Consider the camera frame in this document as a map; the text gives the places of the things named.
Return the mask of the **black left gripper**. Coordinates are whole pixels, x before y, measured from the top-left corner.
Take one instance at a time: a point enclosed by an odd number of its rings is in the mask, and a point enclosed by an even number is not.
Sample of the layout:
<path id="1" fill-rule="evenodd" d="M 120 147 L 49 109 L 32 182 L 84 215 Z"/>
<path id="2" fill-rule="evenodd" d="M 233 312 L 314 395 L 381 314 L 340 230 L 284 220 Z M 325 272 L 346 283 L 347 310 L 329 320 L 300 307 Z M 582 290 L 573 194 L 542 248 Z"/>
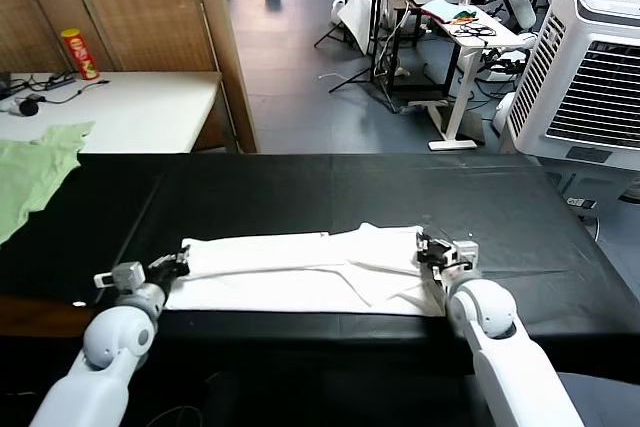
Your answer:
<path id="1" fill-rule="evenodd" d="M 184 246 L 176 254 L 160 256 L 145 269 L 147 283 L 172 285 L 180 277 L 188 274 L 190 247 Z"/>

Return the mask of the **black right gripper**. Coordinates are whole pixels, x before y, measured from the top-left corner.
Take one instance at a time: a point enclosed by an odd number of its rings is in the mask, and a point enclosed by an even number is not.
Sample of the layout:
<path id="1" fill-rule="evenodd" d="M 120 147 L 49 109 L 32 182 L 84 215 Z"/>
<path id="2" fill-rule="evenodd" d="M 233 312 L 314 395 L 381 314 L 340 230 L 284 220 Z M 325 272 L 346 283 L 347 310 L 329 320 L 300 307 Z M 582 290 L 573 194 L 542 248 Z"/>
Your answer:
<path id="1" fill-rule="evenodd" d="M 417 262 L 430 267 L 449 267 L 458 260 L 456 247 L 445 241 L 436 241 L 428 234 L 417 235 L 417 246 L 426 247 L 416 252 Z"/>

